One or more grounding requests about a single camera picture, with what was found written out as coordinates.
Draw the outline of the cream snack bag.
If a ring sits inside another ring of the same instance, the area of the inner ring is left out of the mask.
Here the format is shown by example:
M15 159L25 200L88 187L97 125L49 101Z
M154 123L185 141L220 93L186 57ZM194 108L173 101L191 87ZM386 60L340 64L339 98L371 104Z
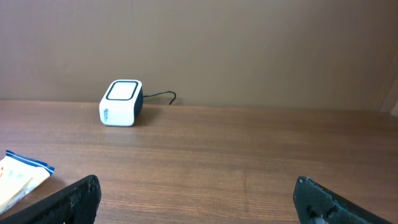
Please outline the cream snack bag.
M6 150L1 159L1 214L53 175L55 168Z

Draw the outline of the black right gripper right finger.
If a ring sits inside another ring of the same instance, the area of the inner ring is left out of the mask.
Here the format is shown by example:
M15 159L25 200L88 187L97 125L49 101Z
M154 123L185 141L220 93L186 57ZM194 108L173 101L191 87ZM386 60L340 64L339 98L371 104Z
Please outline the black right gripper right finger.
M304 176L297 179L293 201L301 224L391 224Z

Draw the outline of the white barcode scanner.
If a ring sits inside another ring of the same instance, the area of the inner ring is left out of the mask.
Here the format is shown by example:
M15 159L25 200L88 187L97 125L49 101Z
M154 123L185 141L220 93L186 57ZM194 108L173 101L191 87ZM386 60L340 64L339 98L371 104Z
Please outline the white barcode scanner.
M133 126L143 107L139 80L113 81L99 103L99 116L106 126Z

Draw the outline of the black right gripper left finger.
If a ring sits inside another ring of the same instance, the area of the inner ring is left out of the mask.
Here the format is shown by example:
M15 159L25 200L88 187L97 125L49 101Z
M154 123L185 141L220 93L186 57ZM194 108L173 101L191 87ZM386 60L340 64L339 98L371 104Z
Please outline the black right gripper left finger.
M88 175L2 219L1 224L94 224L100 200L100 182Z

